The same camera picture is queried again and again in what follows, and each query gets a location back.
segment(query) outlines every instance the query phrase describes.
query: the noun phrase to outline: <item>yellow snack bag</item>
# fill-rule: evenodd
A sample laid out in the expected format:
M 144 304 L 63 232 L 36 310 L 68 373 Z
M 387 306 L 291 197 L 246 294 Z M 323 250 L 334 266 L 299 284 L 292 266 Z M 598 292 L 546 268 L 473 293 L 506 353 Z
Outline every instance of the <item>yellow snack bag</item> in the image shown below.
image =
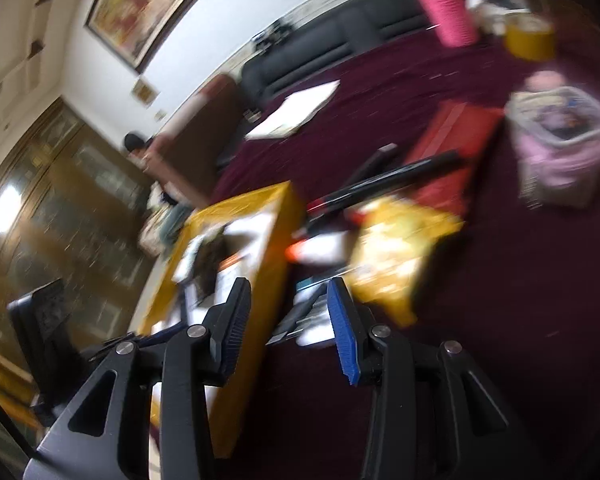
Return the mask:
M 345 279 L 364 303 L 378 303 L 401 327 L 416 322 L 413 291 L 436 244 L 457 233 L 457 216 L 383 197 L 366 217 Z

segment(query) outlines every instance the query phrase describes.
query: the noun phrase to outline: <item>sofa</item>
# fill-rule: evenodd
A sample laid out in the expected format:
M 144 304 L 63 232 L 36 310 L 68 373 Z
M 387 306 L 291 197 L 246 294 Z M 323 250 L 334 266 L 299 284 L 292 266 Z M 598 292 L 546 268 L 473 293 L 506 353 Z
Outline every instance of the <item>sofa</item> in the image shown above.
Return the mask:
M 512 7 L 510 0 L 489 0 Z M 240 87 L 264 109 L 290 86 L 387 41 L 430 26 L 418 0 L 348 0 L 245 63 Z

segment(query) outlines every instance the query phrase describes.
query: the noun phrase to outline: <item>wall decoration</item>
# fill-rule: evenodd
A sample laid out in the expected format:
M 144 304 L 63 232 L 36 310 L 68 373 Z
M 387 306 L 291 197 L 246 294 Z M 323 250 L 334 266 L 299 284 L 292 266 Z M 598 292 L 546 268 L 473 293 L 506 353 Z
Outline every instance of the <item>wall decoration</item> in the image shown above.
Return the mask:
M 87 27 L 140 73 L 194 0 L 95 0 Z
M 147 108 L 153 104 L 155 98 L 158 97 L 158 92 L 149 86 L 142 78 L 136 81 L 134 88 L 131 91 L 132 95 L 138 99 Z

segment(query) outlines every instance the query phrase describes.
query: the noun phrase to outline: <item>metal screw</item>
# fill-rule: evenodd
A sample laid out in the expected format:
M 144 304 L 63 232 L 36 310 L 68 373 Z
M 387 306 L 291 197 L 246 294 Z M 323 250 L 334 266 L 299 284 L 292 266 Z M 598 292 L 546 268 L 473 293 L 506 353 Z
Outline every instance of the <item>metal screw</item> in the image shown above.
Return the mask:
M 462 345 L 458 341 L 445 341 L 445 350 L 448 354 L 456 355 L 462 351 Z
M 371 329 L 371 333 L 376 337 L 389 337 L 391 329 L 387 325 L 376 325 Z
M 134 344 L 131 341 L 123 341 L 116 346 L 116 353 L 120 355 L 127 355 L 134 349 Z
M 193 325 L 187 328 L 187 335 L 189 337 L 202 337 L 206 334 L 206 328 L 202 325 Z

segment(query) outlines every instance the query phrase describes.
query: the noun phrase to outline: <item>small framed picture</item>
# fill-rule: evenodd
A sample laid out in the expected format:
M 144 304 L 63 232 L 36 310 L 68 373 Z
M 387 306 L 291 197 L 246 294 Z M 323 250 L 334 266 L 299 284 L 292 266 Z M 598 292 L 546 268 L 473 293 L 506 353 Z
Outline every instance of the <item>small framed picture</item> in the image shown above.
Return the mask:
M 142 80 L 142 78 L 136 81 L 131 93 L 147 108 L 151 106 L 155 101 L 155 98 L 158 97 L 158 92 L 151 88 L 148 83 Z

